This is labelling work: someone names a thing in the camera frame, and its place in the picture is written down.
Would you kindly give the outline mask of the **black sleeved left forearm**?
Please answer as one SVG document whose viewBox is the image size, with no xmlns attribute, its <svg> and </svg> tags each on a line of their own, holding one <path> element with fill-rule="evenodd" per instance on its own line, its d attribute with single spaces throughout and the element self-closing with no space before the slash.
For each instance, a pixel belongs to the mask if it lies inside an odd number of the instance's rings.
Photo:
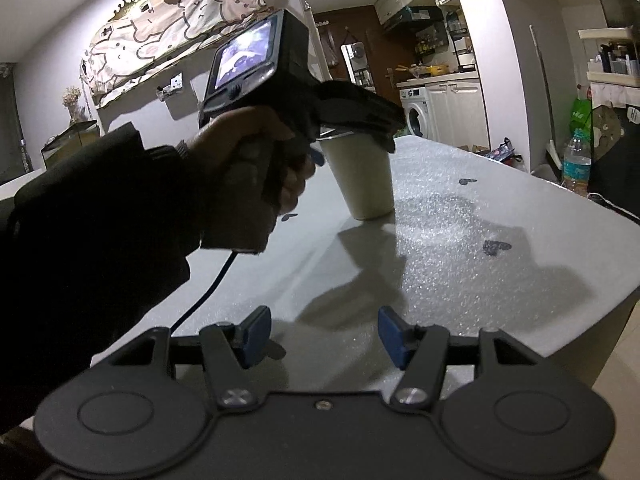
<svg viewBox="0 0 640 480">
<path fill-rule="evenodd" d="M 194 180 L 183 146 L 126 125 L 2 202 L 3 430 L 189 279 Z"/>
</svg>

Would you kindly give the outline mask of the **person's left hand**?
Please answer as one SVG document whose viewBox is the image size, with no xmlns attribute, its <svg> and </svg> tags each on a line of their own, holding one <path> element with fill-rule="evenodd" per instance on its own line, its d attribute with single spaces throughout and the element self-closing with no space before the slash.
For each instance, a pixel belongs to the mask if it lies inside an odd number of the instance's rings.
<svg viewBox="0 0 640 480">
<path fill-rule="evenodd" d="M 186 141 L 202 175 L 201 248 L 259 254 L 316 172 L 309 146 L 269 107 L 242 107 Z"/>
</svg>

